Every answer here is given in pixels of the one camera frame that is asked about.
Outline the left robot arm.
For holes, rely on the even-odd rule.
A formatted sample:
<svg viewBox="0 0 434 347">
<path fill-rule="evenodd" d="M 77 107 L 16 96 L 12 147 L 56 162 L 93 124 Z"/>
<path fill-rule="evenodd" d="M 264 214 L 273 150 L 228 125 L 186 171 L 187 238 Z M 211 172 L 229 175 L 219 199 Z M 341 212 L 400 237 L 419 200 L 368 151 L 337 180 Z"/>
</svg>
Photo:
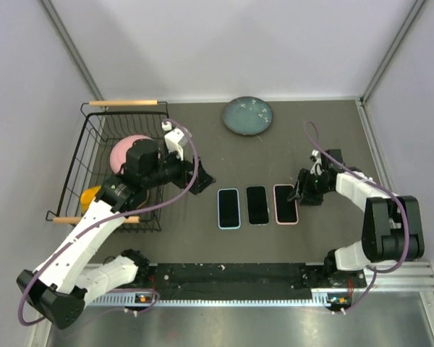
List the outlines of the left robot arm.
<svg viewBox="0 0 434 347">
<path fill-rule="evenodd" d="M 139 287 L 148 282 L 150 271 L 133 251 L 89 273 L 84 269 L 129 216 L 162 209 L 188 192 L 201 192 L 198 177 L 203 170 L 192 139 L 175 129 L 164 141 L 165 153 L 151 138 L 141 138 L 125 150 L 122 167 L 102 183 L 82 219 L 56 251 L 36 269 L 19 274 L 22 297 L 17 317 L 21 325 L 30 325 L 23 317 L 26 304 L 42 319 L 65 329 L 98 297 L 128 283 Z"/>
</svg>

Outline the teal phone dark screen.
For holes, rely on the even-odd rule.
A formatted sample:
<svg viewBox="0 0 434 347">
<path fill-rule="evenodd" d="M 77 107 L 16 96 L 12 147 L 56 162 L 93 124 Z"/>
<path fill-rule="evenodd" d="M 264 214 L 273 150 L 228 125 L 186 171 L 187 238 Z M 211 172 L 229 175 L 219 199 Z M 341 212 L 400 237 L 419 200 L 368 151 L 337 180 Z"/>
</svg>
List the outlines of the teal phone dark screen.
<svg viewBox="0 0 434 347">
<path fill-rule="evenodd" d="M 267 192 L 264 186 L 246 188 L 247 212 L 250 225 L 262 226 L 269 223 Z"/>
</svg>

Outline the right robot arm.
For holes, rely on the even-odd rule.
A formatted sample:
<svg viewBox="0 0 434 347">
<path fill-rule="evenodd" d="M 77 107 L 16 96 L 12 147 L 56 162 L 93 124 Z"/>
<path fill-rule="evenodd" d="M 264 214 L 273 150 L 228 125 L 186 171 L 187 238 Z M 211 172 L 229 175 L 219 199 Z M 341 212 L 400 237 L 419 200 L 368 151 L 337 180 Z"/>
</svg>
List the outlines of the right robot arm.
<svg viewBox="0 0 434 347">
<path fill-rule="evenodd" d="M 288 201 L 320 206 L 325 194 L 337 193 L 363 213 L 360 240 L 332 249 L 324 259 L 328 284 L 340 286 L 349 275 L 385 261 L 401 265 L 422 258 L 425 242 L 416 197 L 394 194 L 359 169 L 345 166 L 339 149 L 313 150 L 310 160 L 312 168 L 299 171 Z"/>
</svg>

